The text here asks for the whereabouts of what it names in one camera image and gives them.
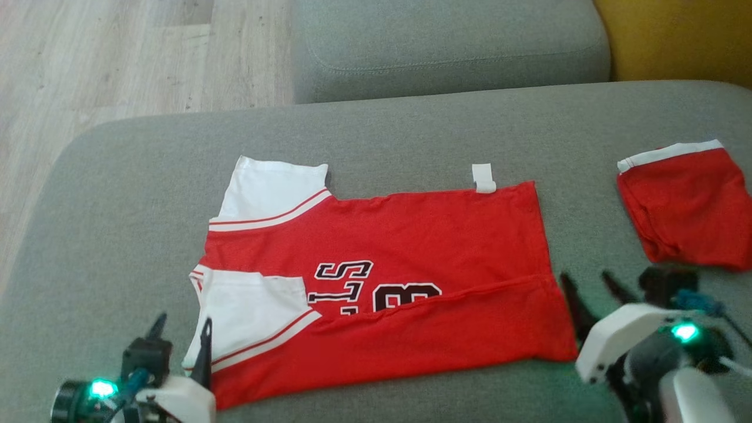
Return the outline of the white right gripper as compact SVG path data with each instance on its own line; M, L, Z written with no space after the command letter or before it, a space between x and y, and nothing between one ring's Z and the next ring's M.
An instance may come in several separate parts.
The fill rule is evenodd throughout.
M641 303L637 295L621 284L611 271L602 271L600 276L610 295L623 306L599 321L583 302L577 284L569 273L559 276L576 339L582 345L575 369L587 384L604 382L606 371L623 354L656 330L677 320L675 310Z

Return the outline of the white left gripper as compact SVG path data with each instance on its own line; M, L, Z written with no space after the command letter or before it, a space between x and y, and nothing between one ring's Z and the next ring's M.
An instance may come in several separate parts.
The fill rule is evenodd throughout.
M147 340L162 339L167 313L158 315L147 332ZM136 394L139 404L156 407L178 423L217 423L217 401L212 388L211 318L205 319L200 332L200 348L189 377L169 377L158 388L145 388Z

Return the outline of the red shorts white waistband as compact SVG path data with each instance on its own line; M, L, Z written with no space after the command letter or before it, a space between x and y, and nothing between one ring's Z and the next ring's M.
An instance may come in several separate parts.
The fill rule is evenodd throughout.
M752 270L752 194L717 139L617 162L617 189L651 263Z

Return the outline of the red basketball jersey number 23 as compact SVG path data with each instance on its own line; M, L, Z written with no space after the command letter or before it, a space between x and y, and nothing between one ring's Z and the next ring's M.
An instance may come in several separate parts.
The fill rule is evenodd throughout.
M535 183L339 200L241 156L190 272L220 410L304 391L578 355Z

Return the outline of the wide yellow sofa back cushion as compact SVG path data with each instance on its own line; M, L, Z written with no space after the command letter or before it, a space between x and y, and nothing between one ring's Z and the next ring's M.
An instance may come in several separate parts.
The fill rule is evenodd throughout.
M614 81L711 80L752 89L752 0L593 0Z

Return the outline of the long grey sofa seat cushion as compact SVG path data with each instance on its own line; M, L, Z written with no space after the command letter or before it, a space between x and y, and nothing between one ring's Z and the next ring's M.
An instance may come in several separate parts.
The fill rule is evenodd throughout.
M608 81L593 0L293 0L298 104Z

